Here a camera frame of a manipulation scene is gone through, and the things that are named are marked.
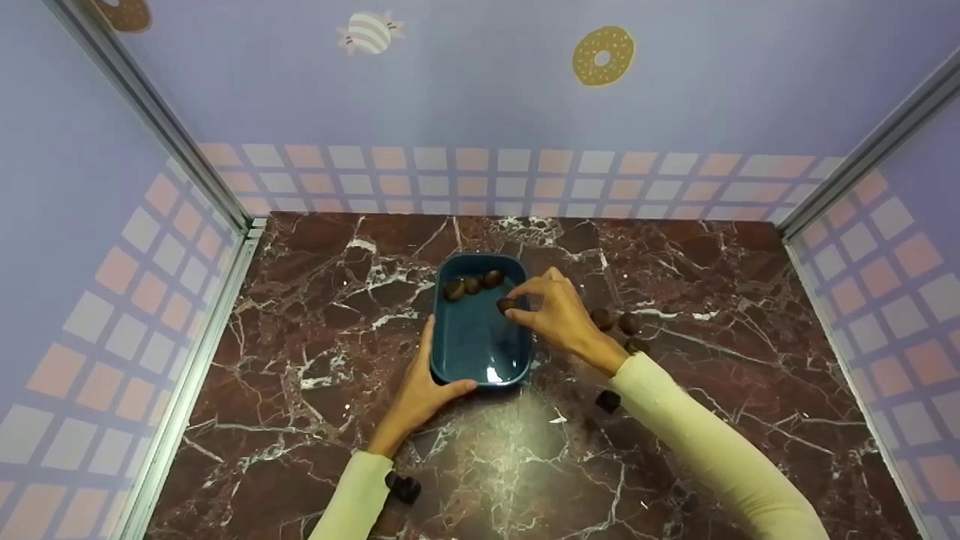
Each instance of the hand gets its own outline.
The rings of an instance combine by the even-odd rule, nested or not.
[[[507,317],[579,356],[608,377],[616,375],[629,355],[616,340],[597,330],[573,283],[560,270],[551,267],[543,276],[528,280],[507,296],[515,299],[524,294],[541,296],[543,306],[539,311],[507,309]]]
[[[394,457],[410,433],[426,423],[447,403],[465,396],[477,387],[476,380],[457,380],[440,386],[430,377],[430,349],[433,345],[433,315],[426,320],[420,346],[407,366],[400,391],[387,415],[373,434],[367,452]]]

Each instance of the yellow donut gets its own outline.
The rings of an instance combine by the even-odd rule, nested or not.
[[[607,52],[610,59],[600,65],[597,54]],[[634,39],[619,26],[604,26],[590,32],[573,50],[573,73],[585,86],[615,83],[630,69],[634,60]]]

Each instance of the donut sticker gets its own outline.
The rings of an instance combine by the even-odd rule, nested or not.
[[[95,0],[110,28],[117,32],[143,32],[150,28],[150,8],[146,0],[114,0],[113,4]]]
[[[573,73],[584,86],[606,86],[620,80],[634,61],[634,39],[619,26],[590,32],[573,50]]]
[[[371,12],[359,12],[350,16],[344,30],[338,28],[340,41],[337,46],[347,49],[347,54],[360,51],[368,55],[378,55],[387,50],[394,37],[403,37],[403,23],[385,12],[382,15]]]

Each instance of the marble surface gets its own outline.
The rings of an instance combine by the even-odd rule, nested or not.
[[[275,214],[160,496],[153,539],[305,538],[388,406],[457,251],[556,265],[643,314],[651,356],[812,501],[832,538],[917,531],[776,231],[759,223]],[[423,487],[373,538],[745,538],[604,380],[535,344],[401,449]]]

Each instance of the left hand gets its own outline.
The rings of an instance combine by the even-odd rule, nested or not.
[[[430,315],[420,335],[420,346],[407,366],[400,391],[387,415],[373,434],[367,452],[394,457],[400,444],[447,403],[465,396],[477,387],[476,380],[456,380],[440,386],[430,377],[430,349],[433,345],[434,317]]]

